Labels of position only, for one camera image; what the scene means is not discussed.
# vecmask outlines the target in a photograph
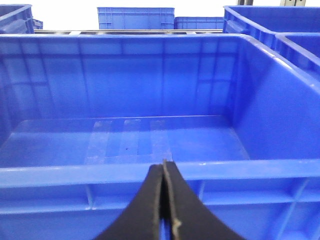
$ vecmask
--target white wall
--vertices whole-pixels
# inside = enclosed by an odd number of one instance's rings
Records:
[[[223,6],[236,0],[0,0],[0,4],[32,5],[35,19],[43,21],[47,30],[99,29],[97,7],[168,7],[175,16],[222,17]],[[278,6],[280,0],[254,0],[257,6]],[[306,6],[319,6],[320,0],[306,0]]]

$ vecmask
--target plastic crate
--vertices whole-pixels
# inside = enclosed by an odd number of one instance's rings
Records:
[[[31,5],[0,4],[0,34],[33,34]]]
[[[174,160],[248,240],[320,237],[320,82],[250,36],[0,36],[0,239],[89,240]]]
[[[170,7],[98,7],[99,29],[174,29]]]
[[[320,7],[225,6],[224,33],[247,34],[272,49],[276,33],[314,33],[320,29]]]
[[[320,80],[320,33],[279,33],[275,50]]]
[[[223,17],[178,16],[174,18],[174,29],[223,29]]]
[[[39,21],[37,19],[32,19],[33,22],[33,29],[44,29],[44,22]]]

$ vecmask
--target blue plastic crate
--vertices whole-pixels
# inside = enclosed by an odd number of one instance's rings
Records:
[[[174,29],[223,29],[223,17],[177,16]]]
[[[276,33],[316,33],[320,7],[225,6],[224,33],[247,34],[272,49]]]
[[[0,239],[89,240],[174,160],[248,240],[320,237],[320,82],[250,36],[0,36]]]
[[[171,7],[98,7],[99,29],[174,29]]]
[[[320,81],[320,33],[279,33],[275,50]]]
[[[33,29],[44,29],[44,22],[37,20],[37,19],[32,19],[33,22]]]
[[[31,5],[0,4],[0,34],[33,34]]]

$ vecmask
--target blue plastic bin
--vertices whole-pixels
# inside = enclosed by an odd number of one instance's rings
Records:
[[[272,49],[276,33],[320,31],[320,7],[225,6],[224,33],[247,34]]]
[[[223,29],[223,17],[177,16],[174,29]]]
[[[171,7],[98,7],[99,29],[174,29]]]
[[[279,33],[276,38],[278,53],[320,81],[320,33]]]
[[[174,160],[248,240],[320,237],[320,82],[246,35],[0,36],[0,239],[90,240]]]
[[[33,34],[31,5],[0,4],[0,34]]]
[[[32,19],[33,22],[33,29],[44,29],[44,22],[37,20],[37,19]]]

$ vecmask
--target crate floor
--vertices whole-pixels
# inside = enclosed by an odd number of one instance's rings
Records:
[[[21,122],[0,167],[248,160],[224,116],[48,119]]]

